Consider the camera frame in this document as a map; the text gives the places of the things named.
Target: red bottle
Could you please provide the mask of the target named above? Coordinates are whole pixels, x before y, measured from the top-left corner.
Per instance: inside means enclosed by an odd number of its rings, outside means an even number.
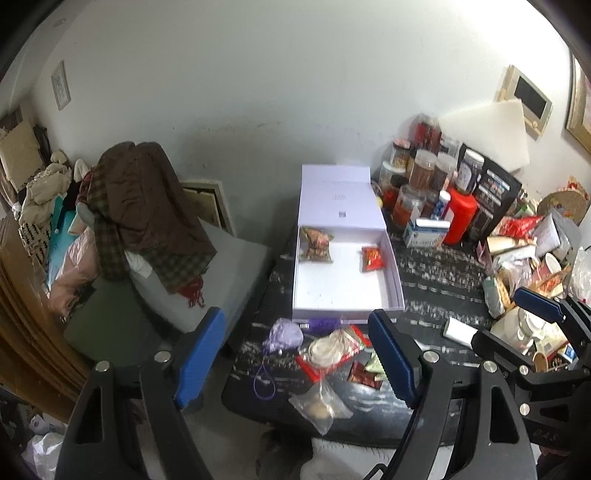
[[[443,243],[454,245],[462,239],[462,235],[476,214],[478,203],[474,195],[462,195],[453,188],[449,188],[447,191],[451,199],[447,204],[447,212],[443,220],[448,220],[452,224]]]

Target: paper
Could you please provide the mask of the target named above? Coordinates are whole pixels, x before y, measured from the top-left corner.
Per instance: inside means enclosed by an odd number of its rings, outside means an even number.
[[[494,102],[439,118],[441,131],[490,157],[507,171],[530,163],[521,100]]]

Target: plastic container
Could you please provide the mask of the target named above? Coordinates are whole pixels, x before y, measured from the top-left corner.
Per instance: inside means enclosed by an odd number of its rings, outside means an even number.
[[[430,218],[433,214],[433,210],[435,209],[435,205],[439,200],[439,194],[437,192],[427,190],[425,197],[425,206],[423,207],[423,211],[421,212],[421,217]]]
[[[457,158],[457,154],[460,151],[460,144],[461,142],[459,140],[455,140],[446,134],[441,134],[441,139],[439,140],[439,153],[446,153],[453,158]]]
[[[434,115],[421,113],[418,117],[417,129],[414,134],[414,143],[417,148],[437,153],[439,151],[439,140],[441,138],[441,129],[439,122]]]
[[[410,142],[401,138],[394,140],[394,143],[392,144],[392,156],[390,157],[390,164],[395,168],[406,169],[409,158]]]
[[[429,190],[437,193],[446,190],[453,173],[456,171],[456,166],[457,161],[451,155],[446,153],[437,155],[435,169],[429,181]]]
[[[525,354],[534,343],[534,339],[543,337],[542,330],[545,325],[544,319],[516,307],[492,326],[491,333]]]
[[[405,173],[405,168],[396,168],[393,165],[390,165],[388,160],[384,160],[382,162],[382,167],[379,169],[378,179],[378,185],[382,190],[382,194],[392,188],[392,177],[404,177]]]
[[[478,202],[474,195],[462,195],[456,189],[448,189],[450,200],[447,204],[447,212],[443,220],[451,222],[449,232],[443,240],[446,245],[454,245],[462,239],[468,225],[472,221]]]
[[[427,190],[431,176],[435,170],[437,157],[427,150],[418,150],[414,158],[413,169],[408,178],[408,184],[417,190]]]
[[[445,190],[439,192],[439,200],[435,204],[433,214],[431,215],[431,220],[440,220],[443,218],[443,215],[447,209],[447,204],[451,199],[452,196],[449,195],[449,192],[446,192]]]
[[[398,200],[392,211],[392,222],[395,227],[404,230],[413,210],[423,211],[425,206],[425,195],[413,189],[409,184],[400,188]]]
[[[406,185],[408,183],[408,179],[404,176],[392,175],[390,183],[391,187],[382,195],[384,209],[386,209],[388,212],[391,212],[394,209],[396,201],[398,200],[400,187]]]
[[[464,195],[472,193],[480,178],[483,165],[484,157],[467,148],[457,169],[456,190]]]

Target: white box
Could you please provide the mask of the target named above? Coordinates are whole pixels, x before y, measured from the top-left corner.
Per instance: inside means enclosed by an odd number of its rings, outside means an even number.
[[[396,258],[368,167],[303,165],[298,228],[334,236],[333,263],[300,261],[307,242],[298,232],[293,319],[341,318],[367,322],[375,309],[391,317],[404,310]],[[380,247],[387,267],[364,273],[362,247]]]

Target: red snack packet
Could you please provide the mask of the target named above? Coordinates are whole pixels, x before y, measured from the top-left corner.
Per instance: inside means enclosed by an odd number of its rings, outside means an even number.
[[[531,238],[535,227],[542,221],[543,216],[509,218],[503,217],[492,235],[510,236],[513,238]]]
[[[364,272],[386,268],[386,262],[384,262],[384,259],[382,258],[382,252],[379,247],[363,247],[361,251],[363,252]]]

